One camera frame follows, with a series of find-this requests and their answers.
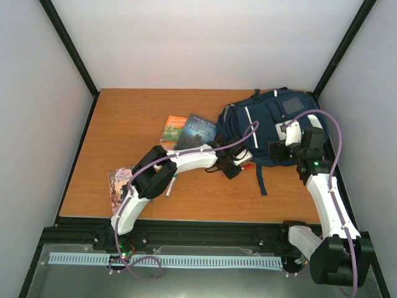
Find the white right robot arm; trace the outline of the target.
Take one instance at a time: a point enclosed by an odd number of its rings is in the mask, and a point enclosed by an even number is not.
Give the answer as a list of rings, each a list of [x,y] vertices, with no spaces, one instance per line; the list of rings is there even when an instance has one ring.
[[[300,180],[311,194],[320,219],[317,236],[304,222],[286,220],[288,242],[308,260],[310,275],[317,284],[362,287],[375,255],[368,235],[352,223],[331,174],[332,162],[323,158],[325,131],[302,129],[297,121],[282,124],[285,138],[268,144],[270,157],[293,161]]]

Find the navy blue backpack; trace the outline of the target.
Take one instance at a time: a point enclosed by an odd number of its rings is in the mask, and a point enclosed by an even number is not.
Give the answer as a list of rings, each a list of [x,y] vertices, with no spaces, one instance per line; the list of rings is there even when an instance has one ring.
[[[316,101],[307,93],[288,88],[266,93],[256,90],[248,99],[228,104],[218,116],[217,138],[222,141],[243,137],[247,128],[257,121],[259,126],[245,140],[245,145],[256,164],[257,181],[263,196],[267,191],[262,178],[263,167],[277,166],[270,158],[268,142],[280,141],[276,124],[297,121],[301,128],[301,143],[294,154],[300,179],[306,182],[311,175],[328,174],[332,163],[323,158],[324,144],[329,130],[324,115],[319,113]]]

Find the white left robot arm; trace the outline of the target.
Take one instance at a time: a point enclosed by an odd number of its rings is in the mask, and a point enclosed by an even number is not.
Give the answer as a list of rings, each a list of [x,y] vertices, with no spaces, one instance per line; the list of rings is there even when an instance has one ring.
[[[111,218],[113,229],[107,235],[108,244],[116,250],[128,245],[128,232],[142,210],[168,188],[176,175],[213,168],[233,179],[251,158],[251,152],[240,139],[230,144],[211,141],[185,150],[165,150],[156,145],[133,167],[131,178],[121,187],[119,207]]]

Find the dark blue Wuthering Heights book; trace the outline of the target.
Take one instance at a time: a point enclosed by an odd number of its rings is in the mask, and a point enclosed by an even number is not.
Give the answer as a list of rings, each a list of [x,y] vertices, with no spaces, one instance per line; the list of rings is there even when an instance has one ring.
[[[190,114],[174,149],[186,150],[200,147],[214,141],[216,134],[216,123],[199,115]]]

